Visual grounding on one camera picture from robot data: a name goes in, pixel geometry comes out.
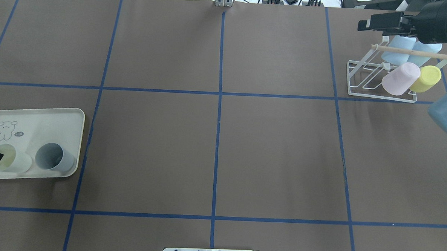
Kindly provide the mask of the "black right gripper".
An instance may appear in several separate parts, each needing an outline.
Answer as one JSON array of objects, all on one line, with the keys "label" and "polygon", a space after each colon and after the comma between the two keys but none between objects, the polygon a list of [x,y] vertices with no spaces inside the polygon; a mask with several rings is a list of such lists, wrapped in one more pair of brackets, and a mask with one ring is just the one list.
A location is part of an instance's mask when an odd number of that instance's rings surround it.
[{"label": "black right gripper", "polygon": [[429,3],[407,19],[400,36],[417,38],[421,43],[447,44],[447,2]]}]

